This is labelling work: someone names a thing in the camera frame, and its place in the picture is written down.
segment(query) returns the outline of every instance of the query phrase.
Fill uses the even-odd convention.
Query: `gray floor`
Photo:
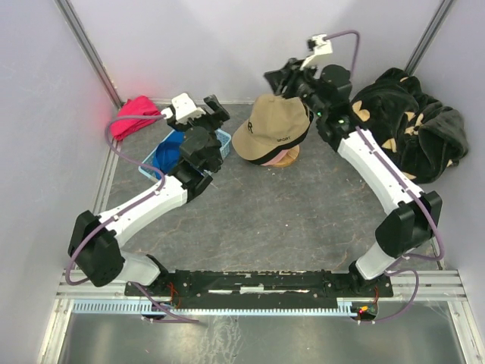
[[[232,134],[250,105],[226,105]],[[163,122],[129,136],[122,150],[144,159],[171,129]],[[120,160],[108,207],[150,187],[137,167]],[[168,269],[346,270],[374,242],[384,218],[370,188],[312,125],[295,164],[266,168],[243,161],[232,150],[213,184],[190,204],[135,235],[124,249],[150,253]],[[431,254],[429,244],[421,249]],[[405,264],[436,269],[432,262]]]
[[[383,315],[398,304],[381,303]],[[446,303],[415,304],[396,320],[201,316],[149,324],[133,315],[72,315],[60,363],[461,364]]]

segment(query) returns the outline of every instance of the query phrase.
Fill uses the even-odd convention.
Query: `blue plastic basket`
[[[170,132],[170,134],[168,134],[165,139],[163,139],[161,141],[161,143],[163,143],[167,138],[168,136],[170,136],[172,133],[174,133],[175,130],[172,130]],[[222,158],[226,158],[227,155],[229,154],[230,152],[230,135],[228,133],[226,133],[225,131],[222,131],[221,129],[217,129],[215,131],[215,134],[216,134],[216,137],[219,139],[219,141],[221,142],[221,155],[222,155]],[[155,155],[155,151],[157,150],[158,146],[156,146],[152,152],[143,160],[143,163],[145,163],[146,165],[152,165],[153,164],[153,156]],[[158,179],[157,177],[155,176],[155,172],[152,171],[151,169],[147,169],[147,168],[144,168],[144,167],[138,167],[138,171],[139,173],[143,174],[144,176],[148,177],[150,180],[153,180],[154,182],[158,182]]]

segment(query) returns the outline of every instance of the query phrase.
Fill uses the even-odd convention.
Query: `white wall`
[[[0,2],[0,362],[34,363],[112,105],[52,0]]]
[[[269,91],[263,73],[306,54],[306,39],[362,34],[355,89],[404,67],[440,0],[71,0],[123,99],[188,91],[223,101]],[[330,62],[350,65],[354,37]]]
[[[416,72],[424,91],[465,117],[470,152],[432,188],[443,198],[440,230],[448,268],[460,271],[474,315],[485,337],[485,3],[456,2]]]

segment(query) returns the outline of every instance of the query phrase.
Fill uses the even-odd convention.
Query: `red cloth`
[[[117,116],[124,115],[160,115],[160,111],[155,104],[146,96],[138,96],[128,102],[121,108]],[[156,119],[126,119],[114,122],[110,126],[110,131],[116,140],[123,140],[131,133],[135,133],[142,127],[146,127],[156,122]]]

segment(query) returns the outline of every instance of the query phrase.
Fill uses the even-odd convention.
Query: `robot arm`
[[[121,248],[140,229],[196,198],[212,181],[208,171],[215,173],[221,168],[221,142],[215,131],[229,115],[215,96],[204,101],[211,112],[197,107],[186,93],[174,98],[171,106],[162,111],[173,129],[185,132],[180,159],[164,180],[99,216],[90,211],[78,216],[70,240],[70,256],[88,234],[105,224],[76,258],[95,286],[104,286],[114,279],[150,285],[167,274],[167,269],[152,256],[124,252]]]
[[[393,175],[404,180],[408,190],[419,196],[437,223],[442,201],[436,192],[423,193],[382,152],[369,130],[361,130],[372,149],[364,142],[349,117],[350,73],[330,64],[315,78],[322,58],[332,52],[325,35],[308,40],[311,51],[304,60],[291,58],[283,68],[264,74],[276,95],[299,97],[313,112],[318,133],[333,150],[347,160],[374,191],[387,217],[376,229],[376,243],[350,267],[357,288],[373,284],[403,254],[433,237],[422,211]],[[381,158],[392,166],[389,171]]]

